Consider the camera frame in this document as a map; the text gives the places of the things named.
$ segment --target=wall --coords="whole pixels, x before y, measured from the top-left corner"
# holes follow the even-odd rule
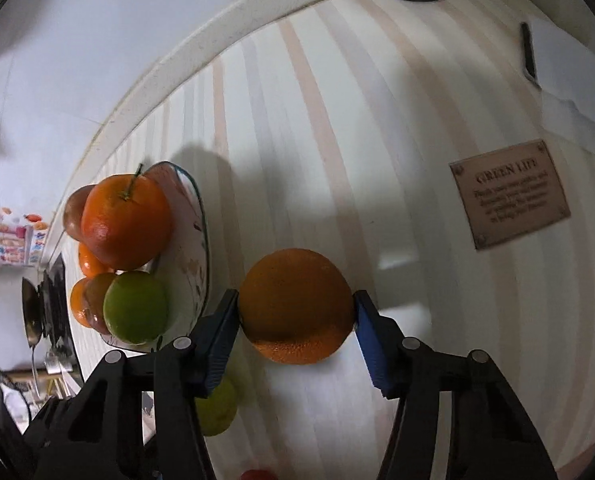
[[[123,95],[232,1],[8,0],[0,11],[0,208],[50,220]]]
[[[37,271],[31,268],[3,267],[0,269],[0,369],[28,370],[30,349],[24,332],[21,309],[21,279],[37,285]],[[44,355],[49,345],[40,341],[35,352],[37,367],[44,367]]]

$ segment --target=orange stem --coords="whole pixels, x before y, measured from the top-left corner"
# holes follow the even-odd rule
[[[143,167],[144,167],[143,164],[140,164],[137,167],[137,171],[135,171],[135,174],[133,175],[131,182],[128,183],[128,187],[126,188],[126,191],[122,193],[122,198],[124,200],[128,200],[129,198],[131,198],[131,193],[133,192],[133,186],[135,186],[135,181],[137,180],[137,177],[142,174]]]

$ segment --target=blue gripper pad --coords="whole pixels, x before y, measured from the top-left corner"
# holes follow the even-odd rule
[[[381,390],[383,396],[395,398],[399,396],[395,370],[399,366],[399,345],[404,335],[393,319],[379,315],[365,290],[358,290],[353,299],[357,316],[355,334],[373,386]]]
[[[208,397],[222,381],[232,345],[240,329],[237,298],[236,290],[226,290],[215,314],[200,318],[189,335],[196,345],[196,365],[190,375],[195,397]]]

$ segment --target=colorful poster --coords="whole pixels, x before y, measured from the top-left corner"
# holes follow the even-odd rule
[[[18,214],[8,207],[0,208],[0,265],[37,265],[48,228],[39,214]]]

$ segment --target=fruit bowl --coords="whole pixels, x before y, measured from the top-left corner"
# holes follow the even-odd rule
[[[144,269],[164,284],[168,299],[165,332],[143,345],[101,335],[106,344],[133,352],[157,351],[175,338],[188,335],[204,312],[209,287],[208,233],[195,180],[168,161],[151,166],[144,176],[157,182],[164,191],[173,213],[174,228],[168,247]]]

